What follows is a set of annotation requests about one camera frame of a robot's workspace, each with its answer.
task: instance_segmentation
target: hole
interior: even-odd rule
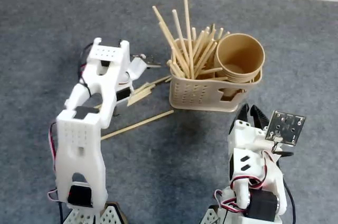
[[[78,155],[79,156],[84,156],[85,155],[85,148],[78,147]]]
[[[241,159],[241,162],[245,162],[247,161],[248,159],[250,159],[250,157],[248,155],[244,156],[242,159]]]
[[[80,173],[74,173],[72,177],[72,181],[73,182],[84,182],[84,183],[87,182],[86,178]]]
[[[247,165],[241,167],[241,170],[242,170],[242,171],[245,171],[245,170],[247,170],[247,169],[250,168],[250,167],[251,167],[251,166],[250,166],[249,164],[247,164]]]

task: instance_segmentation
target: wooden chopstick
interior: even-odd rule
[[[218,33],[218,35],[217,35],[217,40],[220,40],[221,39],[221,37],[222,37],[222,34],[223,34],[223,28],[220,28],[220,32]]]
[[[194,62],[193,62],[193,56],[192,56],[191,28],[190,28],[188,0],[184,0],[184,13],[185,13],[186,35],[187,35],[187,38],[188,38],[188,48],[189,48],[190,78],[195,79]]]
[[[183,50],[184,58],[186,60],[187,65],[189,66],[190,59],[189,59],[189,56],[188,56],[188,52],[186,51],[186,46],[185,46],[185,43],[184,43],[182,30],[181,30],[181,26],[180,26],[180,20],[179,20],[179,17],[177,15],[177,11],[174,9],[174,10],[172,10],[172,12],[173,12],[173,17],[174,17],[174,22],[175,22],[175,25],[176,25],[177,34],[179,35],[181,48]]]
[[[167,38],[167,41],[168,41],[168,43],[170,44],[170,46],[172,47],[172,49],[175,50],[176,58],[177,58],[177,60],[179,61],[179,63],[180,63],[180,65],[181,65],[181,67],[182,67],[182,69],[183,69],[183,71],[184,71],[186,77],[189,78],[189,67],[187,66],[187,64],[186,64],[186,62],[185,62],[185,60],[184,60],[184,58],[183,58],[181,52],[180,52],[180,51],[177,51],[178,48],[177,48],[177,49],[175,48],[175,44],[176,44],[176,43],[175,43],[175,42],[172,42],[172,40],[170,39],[169,34],[168,34],[168,32],[166,31],[166,29],[165,29],[165,27],[164,27],[164,25],[163,25],[162,22],[159,22],[159,27],[161,28],[162,32],[164,33],[165,37]]]
[[[207,69],[207,70],[202,70],[201,73],[199,75],[203,75],[203,74],[208,74],[208,73],[214,73],[214,72],[220,72],[222,71],[223,68],[218,67],[218,68],[212,68],[212,69]]]
[[[210,55],[212,54],[212,52],[214,51],[214,49],[216,49],[217,43],[214,42],[213,40],[210,41],[213,45],[212,47],[209,48],[208,52],[205,54],[205,52],[203,53],[204,56],[201,56],[200,58],[200,66],[196,66],[196,76],[198,76],[202,70],[202,67],[204,66],[204,64],[207,62],[208,58],[210,57]]]
[[[160,14],[159,11],[157,10],[156,6],[153,6],[153,10],[154,10],[155,15],[157,16],[157,18],[158,18],[158,20],[159,20],[159,26],[160,26],[160,28],[161,28],[161,30],[162,30],[164,36],[166,37],[166,39],[167,39],[169,45],[172,46],[172,47],[175,49],[175,51],[176,51],[176,56],[177,56],[178,58],[180,58],[180,56],[182,56],[182,54],[181,54],[181,52],[180,52],[180,50],[179,50],[179,48],[178,48],[178,46],[177,46],[177,44],[176,44],[176,42],[175,42],[173,36],[172,36],[172,34],[170,33],[170,31],[169,31],[169,29],[168,29],[168,26],[167,26],[166,23],[164,22],[164,20],[163,20],[161,14]],[[181,60],[181,61],[179,60],[179,63],[180,63],[180,65],[181,65],[181,67],[182,67],[184,73],[187,75],[187,77],[189,77],[189,67],[188,67],[188,65],[186,64],[185,60],[184,60],[184,59]]]
[[[159,118],[162,118],[162,117],[165,117],[165,116],[168,116],[168,115],[170,115],[170,114],[172,114],[172,113],[174,113],[174,110],[169,110],[169,111],[167,111],[167,112],[161,113],[161,114],[159,114],[159,115],[157,115],[157,116],[148,118],[148,119],[143,120],[143,121],[141,121],[141,122],[138,122],[138,123],[136,123],[136,124],[127,126],[127,127],[123,128],[123,129],[120,129],[120,130],[117,130],[117,131],[115,131],[115,132],[109,133],[109,134],[107,134],[107,135],[105,135],[105,136],[102,136],[102,137],[101,137],[101,140],[108,139],[108,138],[113,137],[113,136],[115,136],[115,135],[117,135],[117,134],[120,134],[120,133],[124,133],[124,132],[126,132],[126,131],[128,131],[128,130],[134,129],[134,128],[136,128],[136,127],[138,127],[138,126],[141,126],[141,125],[145,125],[145,124],[147,124],[147,123],[149,123],[149,122],[155,121],[155,120],[157,120],[157,119],[159,119]]]
[[[191,31],[192,31],[192,40],[195,42],[196,41],[196,28],[192,27]]]

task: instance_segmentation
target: white wire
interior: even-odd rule
[[[216,199],[216,201],[217,201],[218,208],[221,208],[221,203],[220,203],[220,201],[219,201],[218,198],[217,198],[217,193],[218,193],[218,192],[220,192],[221,195],[223,194],[223,191],[217,189],[217,190],[215,190],[215,192],[213,193],[213,197],[214,197],[214,198]]]
[[[52,138],[51,138],[51,128],[48,128],[48,143],[49,143],[49,148],[51,150],[51,154],[52,154],[52,159],[53,159],[53,171],[55,173],[55,156],[54,156],[54,151],[53,151],[53,147],[52,147]]]
[[[57,189],[54,189],[54,190],[51,190],[51,191],[47,192],[47,198],[48,198],[50,201],[53,201],[53,202],[60,202],[60,200],[53,199],[53,198],[51,197],[51,194],[52,194],[52,193],[55,193],[55,192],[57,192],[57,191],[58,191]]]
[[[263,153],[267,154],[267,155],[269,156],[270,160],[272,160],[273,162],[275,162],[275,161],[274,161],[274,158],[270,155],[270,153],[269,153],[268,151],[263,150],[263,151],[262,151],[262,157],[264,157],[264,156],[263,156]]]

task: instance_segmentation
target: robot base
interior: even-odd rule
[[[85,214],[82,210],[73,209],[63,224],[93,224],[94,215]],[[107,202],[101,212],[100,224],[128,224],[126,216],[120,210],[118,203]]]

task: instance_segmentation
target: beige plastic basket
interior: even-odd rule
[[[262,70],[252,83],[191,80],[178,78],[172,74],[169,102],[176,109],[233,112],[248,92],[260,83],[261,79]],[[224,89],[235,92],[235,96],[231,100],[225,98]]]

